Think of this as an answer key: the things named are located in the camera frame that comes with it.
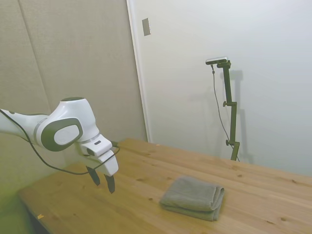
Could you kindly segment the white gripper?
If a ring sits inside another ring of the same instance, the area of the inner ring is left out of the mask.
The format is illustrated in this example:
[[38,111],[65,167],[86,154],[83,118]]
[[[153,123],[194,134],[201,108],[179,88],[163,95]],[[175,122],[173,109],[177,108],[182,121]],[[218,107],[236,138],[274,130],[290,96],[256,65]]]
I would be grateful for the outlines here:
[[85,164],[88,174],[96,186],[100,185],[100,178],[94,169],[104,173],[109,192],[115,192],[115,178],[114,174],[118,171],[118,163],[116,156],[112,150],[112,143],[103,135],[98,135],[88,141],[80,143],[80,149],[85,156]]

